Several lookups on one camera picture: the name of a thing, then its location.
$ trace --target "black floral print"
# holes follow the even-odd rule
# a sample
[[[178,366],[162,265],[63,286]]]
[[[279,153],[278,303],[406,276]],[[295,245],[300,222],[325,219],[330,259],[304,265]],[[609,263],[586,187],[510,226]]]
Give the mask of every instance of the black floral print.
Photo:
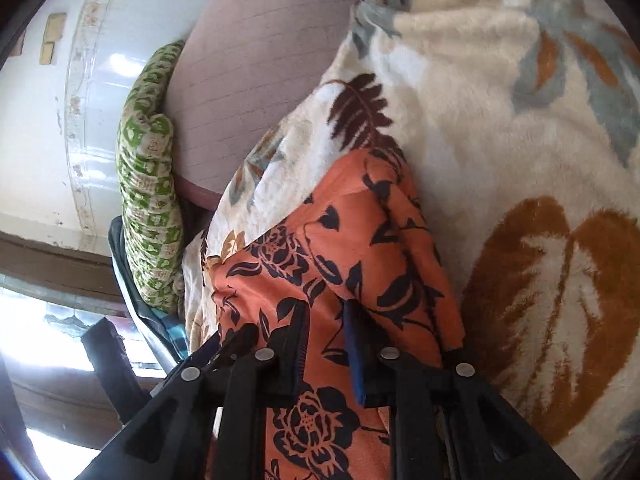
[[[319,480],[351,480],[344,451],[360,419],[339,390],[303,383],[296,405],[273,413],[273,443],[283,456]]]
[[[280,479],[280,463],[278,459],[271,460],[269,467],[264,470],[264,480],[281,480]]]
[[[246,250],[260,259],[272,278],[284,278],[296,286],[302,284],[302,275],[309,270],[305,250],[282,222],[249,244]]]

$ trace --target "orange leaf pattern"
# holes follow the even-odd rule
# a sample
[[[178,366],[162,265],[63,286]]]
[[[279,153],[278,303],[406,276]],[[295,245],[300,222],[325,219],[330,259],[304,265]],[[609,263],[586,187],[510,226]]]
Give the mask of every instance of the orange leaf pattern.
[[[575,54],[589,92],[596,120],[609,136],[610,147],[625,167],[638,143],[640,110],[627,77],[640,78],[640,52],[621,30],[590,18],[583,0],[533,0],[528,15],[538,22],[540,38],[520,61],[513,88],[517,114],[545,108],[564,95],[564,51]]]
[[[236,234],[233,230],[226,236],[225,241],[222,243],[222,250],[220,251],[220,258],[224,262],[228,257],[236,254],[240,249],[245,247],[244,231],[240,231]]]
[[[572,230],[548,196],[517,205],[484,245],[463,293],[465,328],[489,379],[551,443],[628,359],[639,268],[633,220],[601,210]]]

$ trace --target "peeling paint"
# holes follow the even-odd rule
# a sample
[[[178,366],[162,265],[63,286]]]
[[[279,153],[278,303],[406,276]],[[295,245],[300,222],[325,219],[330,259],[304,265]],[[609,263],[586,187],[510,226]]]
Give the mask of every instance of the peeling paint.
[[[90,3],[86,7],[86,13],[84,15],[84,24],[87,27],[95,27],[99,22],[98,13],[100,12],[100,4],[96,2]]]
[[[56,110],[56,117],[58,118],[58,130],[60,131],[60,135],[63,134],[63,127],[62,127],[62,116],[60,115],[60,110]]]
[[[97,40],[110,2],[111,0],[84,1],[73,38],[65,85],[64,138],[69,179],[82,233],[88,237],[87,240],[93,240],[94,244],[97,233],[92,197],[89,188],[84,185],[89,169],[84,163],[87,154],[84,115],[89,99]]]
[[[80,115],[82,113],[80,111],[80,98],[78,96],[74,96],[69,99],[69,106],[71,107],[71,113],[75,115]]]

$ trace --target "cream fleece blanket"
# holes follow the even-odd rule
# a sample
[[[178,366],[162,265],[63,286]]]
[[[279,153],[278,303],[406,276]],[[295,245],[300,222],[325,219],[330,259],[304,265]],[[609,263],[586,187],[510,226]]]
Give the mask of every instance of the cream fleece blanket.
[[[640,434],[639,98],[640,54],[602,0],[360,2],[187,250],[191,348],[217,329],[206,258],[391,136],[479,367],[581,478],[608,478]]]

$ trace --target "brown leaf pattern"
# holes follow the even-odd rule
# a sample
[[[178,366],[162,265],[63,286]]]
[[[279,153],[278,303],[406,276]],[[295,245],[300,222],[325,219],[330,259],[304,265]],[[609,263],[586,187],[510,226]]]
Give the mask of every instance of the brown leaf pattern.
[[[207,236],[209,235],[209,227],[210,224],[202,231],[202,236],[200,239],[200,268],[202,269],[202,286],[205,286],[204,281],[204,272],[206,268],[207,261],[207,251],[209,250],[209,245],[207,244]]]
[[[225,241],[222,242],[222,250],[220,251],[220,258],[224,262],[228,257],[236,254],[240,249],[244,248],[244,231],[240,231],[236,234],[233,230],[226,236]]]
[[[327,119],[327,124],[335,121],[331,138],[344,136],[340,150],[349,145],[356,150],[375,146],[391,147],[395,144],[392,137],[379,131],[379,128],[391,126],[393,121],[382,111],[388,103],[380,97],[382,85],[373,84],[375,79],[375,74],[360,74],[349,82],[332,79],[324,83],[344,86]]]
[[[540,52],[538,53],[538,82],[536,91],[539,91],[558,70],[560,48],[546,30],[540,32]]]
[[[607,59],[598,51],[597,48],[577,34],[569,31],[564,34],[569,38],[576,49],[580,51],[584,56],[584,59],[591,63],[593,69],[605,85],[611,86],[612,88],[618,86],[618,78],[616,77],[616,74],[607,63]]]
[[[601,210],[572,230],[548,196],[521,202],[485,243],[463,293],[465,328],[482,370],[551,443],[628,359],[639,268],[633,220]]]
[[[640,51],[636,47],[636,44],[629,37],[629,35],[615,25],[609,25],[607,23],[602,24],[602,28],[606,30],[609,34],[617,37],[622,44],[622,50],[627,55],[627,57],[636,65],[640,66]]]

